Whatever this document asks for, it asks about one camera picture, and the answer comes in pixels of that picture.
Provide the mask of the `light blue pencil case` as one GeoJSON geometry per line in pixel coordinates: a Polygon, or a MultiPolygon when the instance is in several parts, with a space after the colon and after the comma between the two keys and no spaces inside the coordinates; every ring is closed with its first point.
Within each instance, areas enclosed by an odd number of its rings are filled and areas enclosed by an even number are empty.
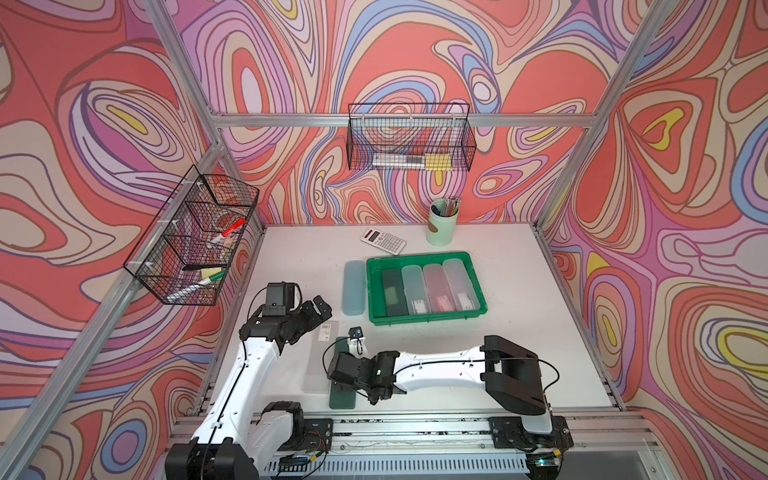
{"type": "Polygon", "coordinates": [[[366,310],[366,266],[362,260],[344,265],[342,285],[342,311],[347,316],[359,316],[366,310]]]}

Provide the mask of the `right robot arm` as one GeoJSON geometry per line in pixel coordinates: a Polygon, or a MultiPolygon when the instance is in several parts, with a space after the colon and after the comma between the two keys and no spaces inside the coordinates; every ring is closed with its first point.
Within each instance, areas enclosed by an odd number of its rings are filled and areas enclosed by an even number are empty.
{"type": "Polygon", "coordinates": [[[353,388],[371,404],[422,389],[474,388],[520,416],[526,433],[546,436],[555,431],[542,377],[542,368],[551,364],[501,336],[487,335],[481,345],[456,352],[390,350],[359,361],[353,388]]]}

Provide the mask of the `frosted white pencil case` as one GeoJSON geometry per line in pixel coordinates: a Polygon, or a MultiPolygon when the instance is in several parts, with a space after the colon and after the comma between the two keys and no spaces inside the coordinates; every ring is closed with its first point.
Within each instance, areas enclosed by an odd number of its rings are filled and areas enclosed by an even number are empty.
{"type": "Polygon", "coordinates": [[[457,258],[443,262],[443,269],[458,311],[476,311],[480,303],[464,263],[457,258]]]}
{"type": "Polygon", "coordinates": [[[430,314],[431,305],[422,268],[418,265],[407,265],[402,268],[401,273],[408,313],[411,316],[430,314]]]}

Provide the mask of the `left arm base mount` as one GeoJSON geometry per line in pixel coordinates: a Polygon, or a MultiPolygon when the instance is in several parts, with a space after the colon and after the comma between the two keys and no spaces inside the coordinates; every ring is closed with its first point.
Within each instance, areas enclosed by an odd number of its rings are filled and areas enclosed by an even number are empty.
{"type": "Polygon", "coordinates": [[[258,446],[269,451],[326,453],[332,446],[333,420],[307,418],[299,402],[276,401],[261,412],[259,428],[266,428],[258,446]]]}

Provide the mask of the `dark green pencil case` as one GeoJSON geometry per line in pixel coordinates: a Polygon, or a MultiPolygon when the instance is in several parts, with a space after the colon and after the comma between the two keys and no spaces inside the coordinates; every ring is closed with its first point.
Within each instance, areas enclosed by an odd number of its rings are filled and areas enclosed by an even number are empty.
{"type": "Polygon", "coordinates": [[[381,279],[387,316],[407,316],[409,311],[401,271],[399,269],[383,270],[381,279]]]}
{"type": "MultiPolygon", "coordinates": [[[[337,337],[334,342],[333,353],[348,352],[347,339],[337,337]]],[[[357,404],[358,394],[352,389],[332,381],[330,385],[329,408],[331,410],[354,410],[357,404]]]]}

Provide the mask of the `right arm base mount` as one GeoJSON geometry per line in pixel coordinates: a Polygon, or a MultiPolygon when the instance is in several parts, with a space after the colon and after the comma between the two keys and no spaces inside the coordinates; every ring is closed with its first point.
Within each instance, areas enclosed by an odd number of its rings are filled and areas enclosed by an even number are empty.
{"type": "Polygon", "coordinates": [[[574,447],[570,427],[563,416],[502,416],[488,419],[496,449],[533,453],[539,449],[565,452],[574,447]]]}

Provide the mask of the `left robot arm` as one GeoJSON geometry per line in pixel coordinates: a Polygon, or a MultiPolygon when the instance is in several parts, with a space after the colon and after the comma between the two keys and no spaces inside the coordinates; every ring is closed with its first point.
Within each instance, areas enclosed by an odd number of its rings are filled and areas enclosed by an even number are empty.
{"type": "Polygon", "coordinates": [[[272,402],[253,423],[256,401],[284,347],[293,345],[332,317],[321,296],[283,316],[265,306],[239,330],[235,363],[207,416],[187,443],[170,447],[167,479],[258,479],[274,455],[298,450],[307,436],[298,402],[272,402]]]}

